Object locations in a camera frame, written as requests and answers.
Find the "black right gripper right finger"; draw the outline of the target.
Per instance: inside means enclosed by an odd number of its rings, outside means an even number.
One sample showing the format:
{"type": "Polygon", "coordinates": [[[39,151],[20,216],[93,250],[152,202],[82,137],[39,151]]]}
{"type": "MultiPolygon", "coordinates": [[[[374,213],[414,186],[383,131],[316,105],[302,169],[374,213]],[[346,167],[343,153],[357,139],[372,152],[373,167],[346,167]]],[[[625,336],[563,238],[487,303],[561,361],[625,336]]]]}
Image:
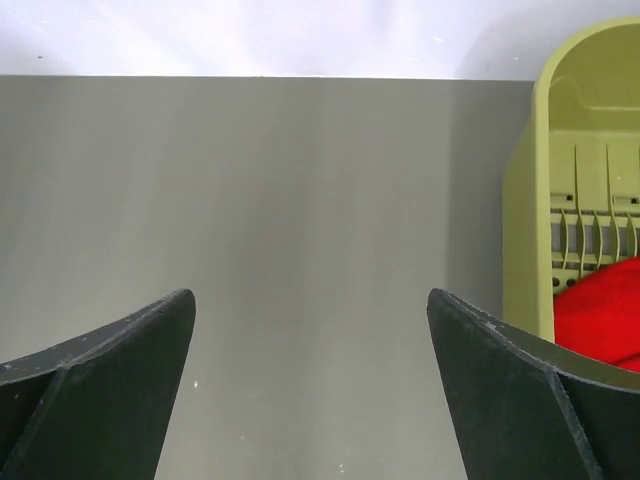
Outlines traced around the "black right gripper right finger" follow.
{"type": "Polygon", "coordinates": [[[428,324],[470,479],[636,479],[639,376],[430,292],[428,324]]]}

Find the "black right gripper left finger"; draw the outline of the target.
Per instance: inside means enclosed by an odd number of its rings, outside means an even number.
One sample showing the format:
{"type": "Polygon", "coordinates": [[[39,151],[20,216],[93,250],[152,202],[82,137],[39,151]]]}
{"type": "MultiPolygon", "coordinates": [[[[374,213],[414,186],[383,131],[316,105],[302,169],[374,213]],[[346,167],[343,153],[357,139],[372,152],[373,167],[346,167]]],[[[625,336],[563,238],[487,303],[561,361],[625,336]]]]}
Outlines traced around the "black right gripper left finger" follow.
{"type": "Polygon", "coordinates": [[[152,479],[196,318],[177,290],[1,365],[4,479],[152,479]]]}

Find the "red t shirt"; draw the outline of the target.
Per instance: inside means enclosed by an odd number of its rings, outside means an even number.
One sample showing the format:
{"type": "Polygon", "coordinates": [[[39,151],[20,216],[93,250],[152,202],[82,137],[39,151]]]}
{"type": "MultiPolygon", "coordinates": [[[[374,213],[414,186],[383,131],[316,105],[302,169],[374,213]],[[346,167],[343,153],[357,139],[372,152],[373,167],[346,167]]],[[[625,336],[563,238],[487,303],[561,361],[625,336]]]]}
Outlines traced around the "red t shirt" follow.
{"type": "Polygon", "coordinates": [[[639,259],[576,282],[553,303],[555,342],[571,351],[639,371],[639,259]]]}

